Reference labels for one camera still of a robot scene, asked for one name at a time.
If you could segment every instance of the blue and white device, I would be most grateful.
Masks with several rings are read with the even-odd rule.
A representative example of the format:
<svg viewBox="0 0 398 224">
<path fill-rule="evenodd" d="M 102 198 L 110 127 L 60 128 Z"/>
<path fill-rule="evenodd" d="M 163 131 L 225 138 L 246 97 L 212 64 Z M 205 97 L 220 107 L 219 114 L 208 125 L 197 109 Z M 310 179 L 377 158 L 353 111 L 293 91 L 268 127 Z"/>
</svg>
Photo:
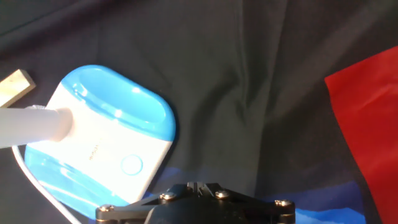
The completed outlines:
<svg viewBox="0 0 398 224">
<path fill-rule="evenodd" d="M 46 108 L 69 108 L 72 128 L 60 142 L 28 144 L 25 163 L 56 199 L 92 219 L 103 204 L 140 200 L 175 136 L 163 98 L 98 65 L 70 72 Z"/>
</svg>

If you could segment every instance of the black cloth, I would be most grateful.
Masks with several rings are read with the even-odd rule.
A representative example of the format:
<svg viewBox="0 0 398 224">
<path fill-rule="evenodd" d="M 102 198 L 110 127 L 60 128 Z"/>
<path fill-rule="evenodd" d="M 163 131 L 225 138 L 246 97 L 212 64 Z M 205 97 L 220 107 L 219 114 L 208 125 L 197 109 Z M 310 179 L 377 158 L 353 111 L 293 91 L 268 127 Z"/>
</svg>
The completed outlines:
<svg viewBox="0 0 398 224">
<path fill-rule="evenodd" d="M 354 181 L 366 222 L 381 223 L 323 79 L 396 46 L 397 7 L 394 0 L 1 1 L 0 78 L 21 68 L 37 84 L 14 108 L 46 105 L 68 72 L 88 64 L 165 98 L 178 132 L 151 192 L 201 181 L 266 198 Z M 160 178 L 167 168 L 182 172 Z M 0 179 L 0 223 L 68 223 L 8 149 L 0 150 Z"/>
</svg>

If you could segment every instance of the screw head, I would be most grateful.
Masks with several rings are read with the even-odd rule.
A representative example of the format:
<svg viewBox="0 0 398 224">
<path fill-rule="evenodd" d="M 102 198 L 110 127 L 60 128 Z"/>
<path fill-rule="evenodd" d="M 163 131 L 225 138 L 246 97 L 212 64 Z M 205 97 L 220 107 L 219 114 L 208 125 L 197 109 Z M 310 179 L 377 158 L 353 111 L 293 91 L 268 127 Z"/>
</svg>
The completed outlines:
<svg viewBox="0 0 398 224">
<path fill-rule="evenodd" d="M 175 198 L 175 196 L 177 196 L 177 195 L 173 192 L 166 192 L 166 193 L 162 193 L 159 198 L 164 199 L 164 200 L 170 200 L 170 199 Z"/>
<path fill-rule="evenodd" d="M 277 206 L 282 206 L 282 207 L 284 207 L 284 206 L 291 205 L 292 202 L 291 202 L 290 200 L 275 200 L 275 204 L 276 204 Z"/>
<path fill-rule="evenodd" d="M 218 199 L 224 199 L 229 196 L 229 193 L 225 190 L 220 190 L 220 191 L 217 191 L 215 193 L 215 195 L 216 195 L 216 198 L 218 198 Z"/>
<path fill-rule="evenodd" d="M 113 205 L 103 205 L 99 208 L 100 211 L 102 212 L 108 212 L 108 211 L 113 211 L 114 206 Z"/>
</svg>

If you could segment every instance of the wooden block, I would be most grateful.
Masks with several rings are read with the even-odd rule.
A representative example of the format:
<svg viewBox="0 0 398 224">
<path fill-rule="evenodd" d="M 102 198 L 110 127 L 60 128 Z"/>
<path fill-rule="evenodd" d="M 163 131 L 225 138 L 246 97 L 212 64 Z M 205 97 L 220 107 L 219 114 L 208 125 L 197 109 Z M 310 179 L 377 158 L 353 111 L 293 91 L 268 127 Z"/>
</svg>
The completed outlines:
<svg viewBox="0 0 398 224">
<path fill-rule="evenodd" d="M 7 108 L 35 87 L 26 71 L 16 70 L 0 82 L 0 108 Z"/>
</svg>

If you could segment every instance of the red fabric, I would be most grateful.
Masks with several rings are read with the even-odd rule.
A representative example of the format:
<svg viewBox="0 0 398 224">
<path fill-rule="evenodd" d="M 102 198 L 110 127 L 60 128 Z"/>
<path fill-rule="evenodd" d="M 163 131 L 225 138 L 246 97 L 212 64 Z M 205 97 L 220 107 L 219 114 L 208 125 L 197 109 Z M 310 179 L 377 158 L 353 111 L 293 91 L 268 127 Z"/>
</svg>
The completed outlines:
<svg viewBox="0 0 398 224">
<path fill-rule="evenodd" d="M 348 147 L 383 223 L 395 224 L 398 201 L 398 47 L 325 79 Z"/>
</svg>

